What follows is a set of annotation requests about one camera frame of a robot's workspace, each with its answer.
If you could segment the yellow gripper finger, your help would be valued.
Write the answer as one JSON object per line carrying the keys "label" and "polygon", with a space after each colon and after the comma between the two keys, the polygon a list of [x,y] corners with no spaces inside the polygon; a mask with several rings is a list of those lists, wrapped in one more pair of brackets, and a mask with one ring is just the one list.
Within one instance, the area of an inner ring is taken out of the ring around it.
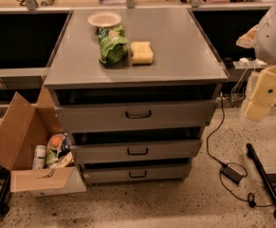
{"label": "yellow gripper finger", "polygon": [[236,45],[240,48],[255,48],[255,35],[257,33],[257,30],[258,26],[252,27],[248,32],[246,32],[237,39]]}
{"label": "yellow gripper finger", "polygon": [[252,72],[242,104],[242,118],[259,123],[275,105],[276,66]]}

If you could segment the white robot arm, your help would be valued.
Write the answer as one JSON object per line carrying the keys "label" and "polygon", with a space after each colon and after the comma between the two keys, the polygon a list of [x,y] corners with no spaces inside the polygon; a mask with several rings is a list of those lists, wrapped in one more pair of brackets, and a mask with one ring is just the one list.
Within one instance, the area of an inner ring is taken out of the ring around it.
{"label": "white robot arm", "polygon": [[276,1],[256,26],[237,39],[236,45],[253,48],[255,57],[267,64],[249,76],[241,106],[241,118],[246,123],[259,123],[276,105]]}

